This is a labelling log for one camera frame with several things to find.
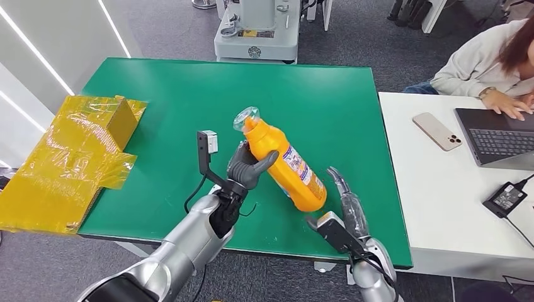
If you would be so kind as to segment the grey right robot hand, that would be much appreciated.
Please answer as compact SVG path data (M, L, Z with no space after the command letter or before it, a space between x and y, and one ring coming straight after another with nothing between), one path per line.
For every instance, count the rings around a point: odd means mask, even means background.
M341 198L342 220L345 230L365 244L371 236L359 197L351 191L348 183L335 167L328 167L327 173L332 177Z

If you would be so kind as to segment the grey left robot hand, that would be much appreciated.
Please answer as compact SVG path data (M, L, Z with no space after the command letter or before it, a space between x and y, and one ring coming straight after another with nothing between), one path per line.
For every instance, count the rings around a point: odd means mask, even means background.
M252 154L249 142L241 141L229 161L227 176L247 190L252 190L258 185L261 174L266 172L278 157L279 151L271 150L264 158L258 160Z

